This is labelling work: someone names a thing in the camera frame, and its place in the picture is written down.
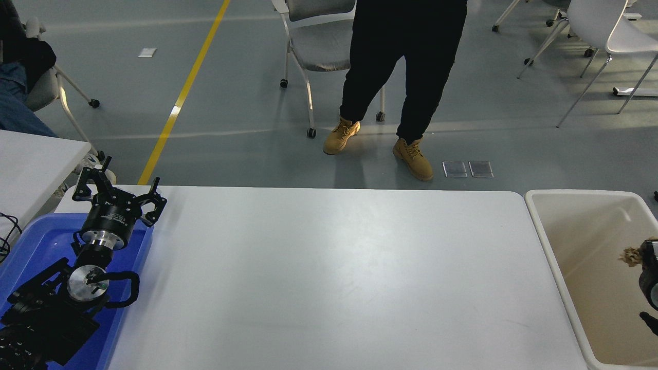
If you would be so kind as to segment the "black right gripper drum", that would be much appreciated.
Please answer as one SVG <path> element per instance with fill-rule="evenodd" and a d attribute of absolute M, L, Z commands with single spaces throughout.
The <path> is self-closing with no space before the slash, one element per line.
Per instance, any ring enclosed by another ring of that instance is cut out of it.
<path fill-rule="evenodd" d="M 657 310 L 657 272 L 643 268 L 638 284 L 649 305 Z"/>

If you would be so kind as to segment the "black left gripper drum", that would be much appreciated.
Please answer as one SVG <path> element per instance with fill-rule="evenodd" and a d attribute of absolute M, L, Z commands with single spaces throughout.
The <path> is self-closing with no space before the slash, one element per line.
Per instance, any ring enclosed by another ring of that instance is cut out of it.
<path fill-rule="evenodd" d="M 128 243 L 140 217 L 141 209 L 136 205 L 93 205 L 80 234 L 86 243 L 99 241 L 102 236 L 113 243 Z"/>

